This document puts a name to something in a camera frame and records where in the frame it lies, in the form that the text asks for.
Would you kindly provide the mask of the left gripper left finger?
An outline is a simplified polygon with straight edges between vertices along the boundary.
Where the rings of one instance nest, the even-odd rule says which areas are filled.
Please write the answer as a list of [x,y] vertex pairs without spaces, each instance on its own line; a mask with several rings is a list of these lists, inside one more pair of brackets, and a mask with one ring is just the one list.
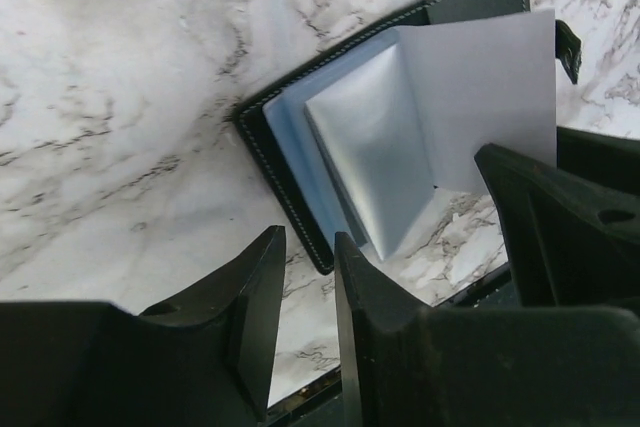
[[257,426],[267,414],[286,235],[140,314],[97,301],[1,306],[5,426]]

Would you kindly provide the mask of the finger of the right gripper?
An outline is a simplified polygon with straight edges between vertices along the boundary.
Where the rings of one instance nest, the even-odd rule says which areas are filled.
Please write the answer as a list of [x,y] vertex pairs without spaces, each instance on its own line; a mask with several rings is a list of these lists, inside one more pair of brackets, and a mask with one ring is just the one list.
[[476,164],[526,307],[639,297],[639,199],[494,144]]

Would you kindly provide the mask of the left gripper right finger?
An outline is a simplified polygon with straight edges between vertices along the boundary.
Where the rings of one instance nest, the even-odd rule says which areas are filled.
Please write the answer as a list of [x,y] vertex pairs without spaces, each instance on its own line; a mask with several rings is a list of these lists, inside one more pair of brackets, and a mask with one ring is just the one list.
[[635,426],[626,308],[433,308],[335,237],[349,426]]

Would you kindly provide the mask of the black leather card holder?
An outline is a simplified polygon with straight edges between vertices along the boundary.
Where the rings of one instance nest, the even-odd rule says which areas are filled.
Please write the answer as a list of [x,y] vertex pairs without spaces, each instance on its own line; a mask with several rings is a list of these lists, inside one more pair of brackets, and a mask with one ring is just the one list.
[[[338,232],[393,258],[445,189],[434,183],[399,27],[528,12],[530,0],[420,0],[235,108],[234,125],[318,272],[332,270]],[[576,81],[580,64],[580,39],[555,17],[555,70]]]

